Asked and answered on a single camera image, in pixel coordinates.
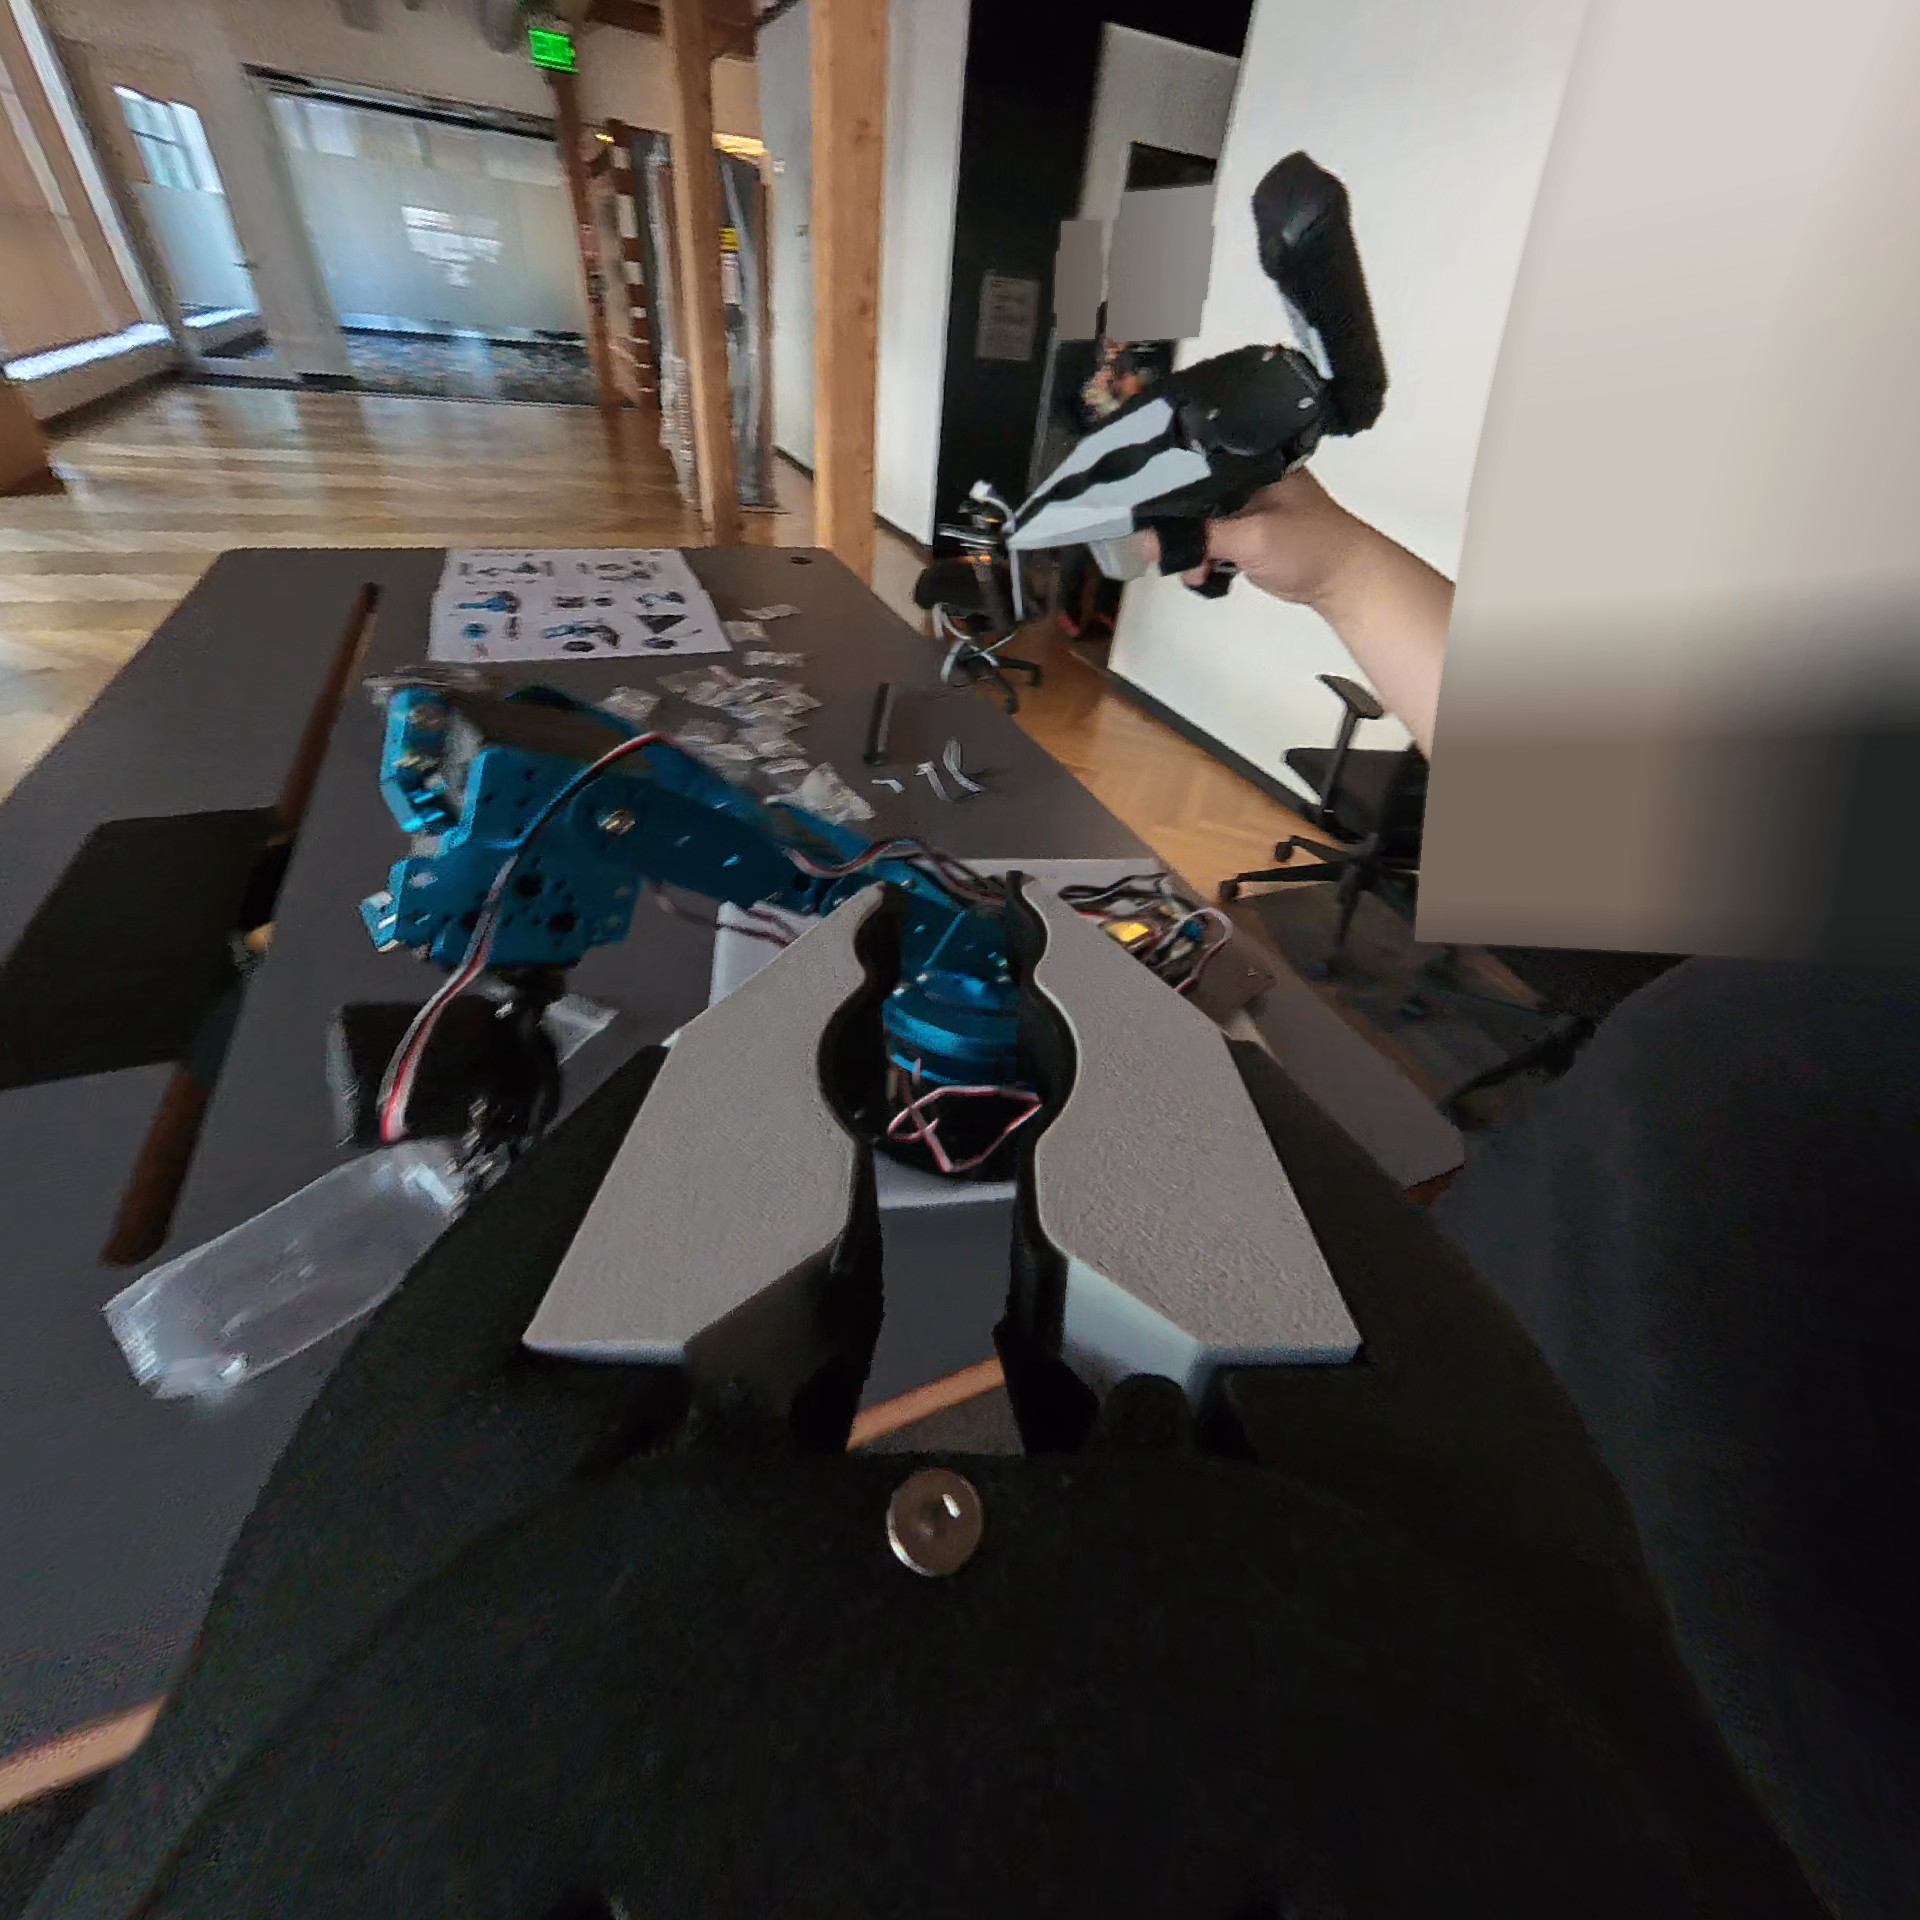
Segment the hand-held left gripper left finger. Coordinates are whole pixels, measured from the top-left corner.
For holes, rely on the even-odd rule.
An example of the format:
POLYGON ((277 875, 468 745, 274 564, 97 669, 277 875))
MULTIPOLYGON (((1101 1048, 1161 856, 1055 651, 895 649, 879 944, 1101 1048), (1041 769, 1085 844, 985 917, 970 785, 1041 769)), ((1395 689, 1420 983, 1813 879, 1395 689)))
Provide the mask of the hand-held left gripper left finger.
POLYGON ((874 1149, 831 1067, 874 1009, 891 932, 884 890, 867 884, 680 1032, 524 1331, 528 1353, 874 1365, 874 1149))

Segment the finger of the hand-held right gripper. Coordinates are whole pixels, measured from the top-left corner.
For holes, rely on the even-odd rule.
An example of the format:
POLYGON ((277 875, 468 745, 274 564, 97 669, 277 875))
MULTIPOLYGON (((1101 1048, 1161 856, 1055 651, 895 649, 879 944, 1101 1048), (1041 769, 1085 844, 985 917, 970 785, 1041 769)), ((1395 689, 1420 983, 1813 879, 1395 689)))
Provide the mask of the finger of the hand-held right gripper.
POLYGON ((1209 481, 1209 459, 1171 442, 1096 449, 1082 465, 1063 465, 1015 512, 1009 552, 1052 552, 1101 544, 1133 533, 1137 514, 1209 481))
POLYGON ((1149 393, 1089 434, 1036 489, 1039 504, 1159 504, 1202 493, 1202 403, 1149 393))

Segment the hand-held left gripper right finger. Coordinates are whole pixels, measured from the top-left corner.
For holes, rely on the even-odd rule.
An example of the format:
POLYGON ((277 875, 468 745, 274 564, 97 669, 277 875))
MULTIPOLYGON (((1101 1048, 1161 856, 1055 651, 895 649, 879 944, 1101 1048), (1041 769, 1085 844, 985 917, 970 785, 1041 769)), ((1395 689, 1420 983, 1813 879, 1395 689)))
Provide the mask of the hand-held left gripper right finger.
POLYGON ((1353 1363, 1360 1331, 1219 1026, 1045 880, 1009 908, 1052 1071, 1021 1176, 1039 1344, 1099 1397, 1353 1363))

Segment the blue toy robot arm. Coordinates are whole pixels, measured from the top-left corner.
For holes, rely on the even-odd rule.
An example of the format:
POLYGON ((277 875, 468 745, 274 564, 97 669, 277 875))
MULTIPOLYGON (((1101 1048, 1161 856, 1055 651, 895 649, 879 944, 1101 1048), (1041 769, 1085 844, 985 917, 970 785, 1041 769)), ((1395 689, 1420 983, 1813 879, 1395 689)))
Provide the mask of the blue toy robot arm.
POLYGON ((1011 884, 911 833, 867 835, 825 770, 763 797, 720 751, 640 727, 551 687, 498 689, 463 668, 373 684, 379 793, 409 837, 359 906, 383 953, 441 971, 419 1009, 357 1002, 328 1033, 328 1091, 354 1148, 452 1140, 483 1184, 561 1114, 548 1029, 569 975, 624 944, 647 897, 733 911, 791 944, 867 884, 898 906, 898 975, 853 1111, 898 1163, 1002 1183, 1041 1130, 1020 1059, 1011 884))

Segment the person's right hand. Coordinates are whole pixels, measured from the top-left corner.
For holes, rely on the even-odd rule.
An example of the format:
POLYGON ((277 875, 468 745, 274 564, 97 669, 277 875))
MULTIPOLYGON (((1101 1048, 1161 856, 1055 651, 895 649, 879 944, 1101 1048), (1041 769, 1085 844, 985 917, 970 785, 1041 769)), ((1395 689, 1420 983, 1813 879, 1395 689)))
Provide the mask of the person's right hand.
POLYGON ((1268 596, 1330 618, 1355 602, 1395 541, 1341 507, 1308 469, 1261 488, 1236 512, 1207 519, 1199 544, 1169 544, 1171 528, 1137 535, 1143 557, 1161 575, 1199 588, 1233 570, 1268 596))

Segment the black office chair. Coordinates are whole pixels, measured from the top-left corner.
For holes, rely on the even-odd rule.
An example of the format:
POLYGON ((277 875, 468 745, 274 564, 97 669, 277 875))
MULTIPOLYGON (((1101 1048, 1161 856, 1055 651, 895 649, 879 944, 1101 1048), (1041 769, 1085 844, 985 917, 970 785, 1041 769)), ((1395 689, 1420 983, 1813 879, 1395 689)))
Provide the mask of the black office chair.
POLYGON ((1355 679, 1316 679, 1341 706, 1336 741, 1285 755, 1287 769, 1309 787, 1309 829, 1279 841, 1268 868, 1226 879, 1216 897, 1233 904, 1249 888, 1330 884, 1338 921, 1328 960, 1336 960, 1349 948, 1363 899, 1379 899, 1405 921, 1417 908, 1428 761, 1417 745, 1355 747, 1360 724, 1385 719, 1383 705, 1355 679))
POLYGON ((940 684, 954 691, 989 692, 1000 706, 1020 714, 1021 677, 1045 684, 1045 665, 1011 653, 1029 623, 1027 588, 1036 554, 1009 552, 1015 507, 992 482, 973 482, 936 539, 946 544, 921 570, 915 603, 929 616, 929 632, 943 651, 940 684))

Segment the white foam sheet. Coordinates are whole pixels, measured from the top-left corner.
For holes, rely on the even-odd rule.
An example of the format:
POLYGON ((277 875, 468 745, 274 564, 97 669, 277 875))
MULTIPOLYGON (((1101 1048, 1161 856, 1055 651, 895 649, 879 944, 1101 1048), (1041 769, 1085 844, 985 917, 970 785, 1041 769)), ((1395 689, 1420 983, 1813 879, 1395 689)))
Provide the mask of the white foam sheet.
POLYGON ((898 979, 880 1012, 880 1091, 861 1099, 875 1135, 882 1210, 956 1208, 972 1184, 1007 1191, 1017 1138, 1039 1092, 1017 1067, 1017 985, 1000 923, 1009 874, 1063 899, 1080 880, 1169 874, 1143 857, 978 859, 970 888, 985 906, 959 906, 959 880, 929 874, 906 884, 898 979))

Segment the robot control circuit board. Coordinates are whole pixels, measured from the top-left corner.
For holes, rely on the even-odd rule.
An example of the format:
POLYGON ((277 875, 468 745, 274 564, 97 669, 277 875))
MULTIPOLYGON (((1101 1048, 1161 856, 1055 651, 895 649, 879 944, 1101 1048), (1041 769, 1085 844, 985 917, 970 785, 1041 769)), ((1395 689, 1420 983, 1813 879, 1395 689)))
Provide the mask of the robot control circuit board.
POLYGON ((1264 948, 1165 871, 1069 883, 1063 901, 1223 1029, 1252 1018, 1279 983, 1264 948))

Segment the large clear plastic bag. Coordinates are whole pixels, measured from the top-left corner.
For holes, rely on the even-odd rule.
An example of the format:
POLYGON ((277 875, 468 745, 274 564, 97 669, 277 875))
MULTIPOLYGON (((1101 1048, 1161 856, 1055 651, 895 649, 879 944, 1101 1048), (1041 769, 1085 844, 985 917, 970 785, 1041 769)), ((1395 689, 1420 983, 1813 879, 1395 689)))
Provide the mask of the large clear plastic bag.
POLYGON ((384 1145, 104 1307, 137 1386, 220 1401, 379 1307, 465 1208, 452 1143, 384 1145))

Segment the printed instruction sheet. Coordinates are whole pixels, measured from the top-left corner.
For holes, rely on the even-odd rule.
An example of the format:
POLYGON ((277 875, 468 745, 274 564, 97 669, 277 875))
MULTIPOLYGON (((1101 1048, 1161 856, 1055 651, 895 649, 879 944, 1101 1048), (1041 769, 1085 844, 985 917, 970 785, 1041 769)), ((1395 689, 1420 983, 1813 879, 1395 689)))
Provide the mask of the printed instruction sheet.
POLYGON ((677 546, 472 546, 428 616, 439 665, 722 656, 727 623, 677 546))

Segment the person's dark shirt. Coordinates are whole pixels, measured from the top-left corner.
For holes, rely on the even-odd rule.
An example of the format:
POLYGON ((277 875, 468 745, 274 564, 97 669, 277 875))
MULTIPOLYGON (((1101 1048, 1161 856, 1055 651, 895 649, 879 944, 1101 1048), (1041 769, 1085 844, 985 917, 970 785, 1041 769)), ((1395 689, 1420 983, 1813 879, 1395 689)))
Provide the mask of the person's dark shirt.
POLYGON ((1439 1208, 1624 1488, 1834 1915, 1915 1915, 1915 967, 1693 959, 1439 1208))

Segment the frosted glass door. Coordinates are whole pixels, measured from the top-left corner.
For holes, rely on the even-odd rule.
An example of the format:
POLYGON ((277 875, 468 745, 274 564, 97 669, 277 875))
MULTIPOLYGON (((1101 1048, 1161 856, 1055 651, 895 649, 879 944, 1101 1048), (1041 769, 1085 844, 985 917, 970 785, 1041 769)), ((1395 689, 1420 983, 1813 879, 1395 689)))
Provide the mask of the frosted glass door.
POLYGON ((268 328, 274 380, 399 401, 591 408, 585 280, 551 125, 244 69, 320 335, 268 328))

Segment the thick wooden support post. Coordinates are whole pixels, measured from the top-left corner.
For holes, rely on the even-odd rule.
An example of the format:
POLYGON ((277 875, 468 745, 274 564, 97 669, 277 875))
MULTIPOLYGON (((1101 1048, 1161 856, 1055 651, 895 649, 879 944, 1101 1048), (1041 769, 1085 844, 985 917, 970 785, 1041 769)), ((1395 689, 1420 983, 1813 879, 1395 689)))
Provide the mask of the thick wooden support post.
POLYGON ((808 35, 817 535, 868 585, 890 7, 813 3, 808 35))

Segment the thin wooden support post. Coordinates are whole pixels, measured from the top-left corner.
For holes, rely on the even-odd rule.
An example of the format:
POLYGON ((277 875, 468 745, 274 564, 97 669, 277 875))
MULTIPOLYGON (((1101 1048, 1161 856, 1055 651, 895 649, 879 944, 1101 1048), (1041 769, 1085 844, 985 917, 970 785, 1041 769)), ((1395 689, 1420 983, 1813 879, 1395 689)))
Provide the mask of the thin wooden support post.
POLYGON ((699 3, 661 3, 659 10, 671 81, 681 343, 699 514, 712 544, 741 544, 706 16, 699 3))

